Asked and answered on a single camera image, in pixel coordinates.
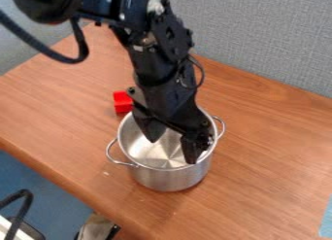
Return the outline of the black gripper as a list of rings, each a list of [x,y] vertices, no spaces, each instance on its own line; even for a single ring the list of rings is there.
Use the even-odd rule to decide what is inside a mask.
[[[194,68],[204,68],[188,55],[174,65],[133,60],[136,88],[126,90],[133,99],[132,115],[150,143],[156,143],[166,128],[178,132],[184,160],[194,164],[213,142],[213,127],[196,105],[197,88]]]

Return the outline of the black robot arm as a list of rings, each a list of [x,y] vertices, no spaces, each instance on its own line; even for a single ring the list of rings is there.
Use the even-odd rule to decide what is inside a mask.
[[[136,86],[126,90],[133,101],[132,115],[152,142],[165,130],[180,134],[185,162],[197,162],[210,144],[210,123],[196,105],[197,88],[204,80],[190,54],[193,31],[172,11],[169,0],[13,0],[18,10],[34,22],[68,22],[78,53],[68,57],[46,47],[0,10],[0,24],[49,58],[76,64],[89,49],[78,26],[85,18],[106,24],[128,52]]]

